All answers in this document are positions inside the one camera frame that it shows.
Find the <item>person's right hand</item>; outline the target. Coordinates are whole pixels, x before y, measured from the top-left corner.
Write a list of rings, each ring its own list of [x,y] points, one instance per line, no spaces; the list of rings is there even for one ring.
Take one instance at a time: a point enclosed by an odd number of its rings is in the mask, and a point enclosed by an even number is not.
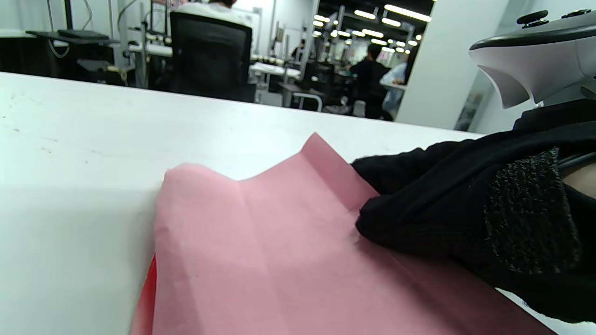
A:
[[[595,322],[595,102],[524,112],[511,131],[352,163],[379,195],[356,229],[449,257],[562,322]]]

